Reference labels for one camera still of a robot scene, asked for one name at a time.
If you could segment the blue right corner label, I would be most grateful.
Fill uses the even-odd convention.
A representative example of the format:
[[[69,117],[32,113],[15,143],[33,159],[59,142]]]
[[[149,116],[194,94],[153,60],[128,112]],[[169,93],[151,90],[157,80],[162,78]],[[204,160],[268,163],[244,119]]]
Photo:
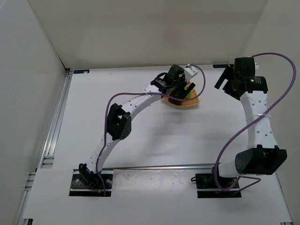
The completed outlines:
[[[212,66],[213,66],[213,68],[226,68],[230,65],[228,65],[228,64],[213,64]]]

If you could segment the aluminium left side rail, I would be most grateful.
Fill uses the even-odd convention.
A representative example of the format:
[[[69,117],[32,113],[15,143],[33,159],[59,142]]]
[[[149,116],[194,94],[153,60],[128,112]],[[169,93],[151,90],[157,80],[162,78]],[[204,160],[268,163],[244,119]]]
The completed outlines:
[[[67,103],[68,92],[72,81],[73,71],[71,69],[66,70],[63,85],[60,90],[59,98],[52,116],[52,120],[47,131],[44,145],[40,152],[35,170],[30,172],[25,185],[24,193],[22,196],[21,206],[19,208],[18,217],[16,220],[17,225],[31,225],[33,219],[23,218],[24,211],[27,205],[27,201],[30,196],[30,191],[33,186],[33,182],[38,169],[51,169],[54,162],[54,155],[56,150],[57,141],[60,134],[60,128],[63,120],[63,115]]]

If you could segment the aluminium front rail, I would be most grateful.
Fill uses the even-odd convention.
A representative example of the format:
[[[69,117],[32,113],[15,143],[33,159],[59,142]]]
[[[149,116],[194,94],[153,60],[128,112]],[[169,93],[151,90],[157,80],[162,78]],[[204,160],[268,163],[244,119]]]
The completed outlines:
[[[153,165],[153,166],[113,166],[103,167],[103,170],[199,170],[211,169],[215,164],[186,164],[186,165]]]

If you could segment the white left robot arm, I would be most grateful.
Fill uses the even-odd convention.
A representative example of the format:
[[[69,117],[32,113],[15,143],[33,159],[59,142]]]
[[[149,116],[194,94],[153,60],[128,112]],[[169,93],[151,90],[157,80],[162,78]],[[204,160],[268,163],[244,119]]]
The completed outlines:
[[[104,135],[92,156],[85,164],[79,165],[79,174],[91,182],[99,177],[103,164],[115,145],[129,136],[134,117],[152,103],[167,97],[174,102],[185,102],[195,84],[190,82],[198,71],[192,65],[182,68],[172,65],[167,73],[160,73],[141,92],[133,93],[133,98],[124,104],[108,102],[105,111]]]

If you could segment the blue corner label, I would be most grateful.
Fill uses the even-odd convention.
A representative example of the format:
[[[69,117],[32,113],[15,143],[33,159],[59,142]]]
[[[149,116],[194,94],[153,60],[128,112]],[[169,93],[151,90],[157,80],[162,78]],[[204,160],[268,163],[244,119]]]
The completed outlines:
[[[226,68],[230,65],[228,65],[228,64],[213,64],[212,66],[213,66],[213,68]]]
[[[83,69],[83,70],[74,70],[73,74],[88,74],[90,72],[89,69]]]

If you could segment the green fake apple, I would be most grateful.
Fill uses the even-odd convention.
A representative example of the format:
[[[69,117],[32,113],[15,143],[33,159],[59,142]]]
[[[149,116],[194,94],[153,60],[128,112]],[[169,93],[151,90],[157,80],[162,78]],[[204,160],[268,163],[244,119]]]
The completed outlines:
[[[190,97],[191,97],[191,92],[187,92],[187,90],[188,90],[188,86],[187,87],[185,87],[185,90],[186,90],[186,95],[185,95],[185,99],[189,99]]]

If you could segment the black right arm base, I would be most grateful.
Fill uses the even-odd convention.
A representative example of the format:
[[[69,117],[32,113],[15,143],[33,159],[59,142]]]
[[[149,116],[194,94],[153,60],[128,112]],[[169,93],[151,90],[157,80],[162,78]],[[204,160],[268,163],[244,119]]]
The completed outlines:
[[[196,183],[198,199],[217,199],[217,198],[241,198],[239,184],[237,183],[233,189],[222,191],[215,183],[211,173],[196,173],[192,177],[191,182]]]

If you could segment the blue left corner label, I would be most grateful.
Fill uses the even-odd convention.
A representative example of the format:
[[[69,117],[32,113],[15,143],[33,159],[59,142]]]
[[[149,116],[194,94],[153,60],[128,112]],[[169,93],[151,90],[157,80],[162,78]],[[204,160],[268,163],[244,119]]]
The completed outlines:
[[[83,69],[83,70],[74,70],[73,74],[88,74],[90,72],[89,69]]]

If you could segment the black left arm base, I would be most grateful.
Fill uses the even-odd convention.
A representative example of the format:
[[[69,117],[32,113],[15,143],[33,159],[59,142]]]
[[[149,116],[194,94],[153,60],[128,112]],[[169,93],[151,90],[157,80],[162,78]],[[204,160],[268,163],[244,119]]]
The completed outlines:
[[[100,174],[91,172],[86,164],[75,169],[69,188],[69,196],[110,197],[113,186],[113,171]]]

